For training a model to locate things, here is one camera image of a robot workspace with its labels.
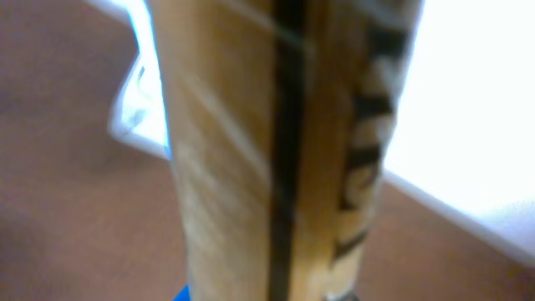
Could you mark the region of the orange spaghetti package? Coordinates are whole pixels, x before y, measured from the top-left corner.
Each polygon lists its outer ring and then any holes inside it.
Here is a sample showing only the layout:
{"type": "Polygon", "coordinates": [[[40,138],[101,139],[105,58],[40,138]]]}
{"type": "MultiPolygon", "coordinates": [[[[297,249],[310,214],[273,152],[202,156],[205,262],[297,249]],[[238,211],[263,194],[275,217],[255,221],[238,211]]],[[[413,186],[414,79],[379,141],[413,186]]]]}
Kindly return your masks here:
{"type": "Polygon", "coordinates": [[[191,299],[355,299],[423,6],[149,2],[191,299]]]}

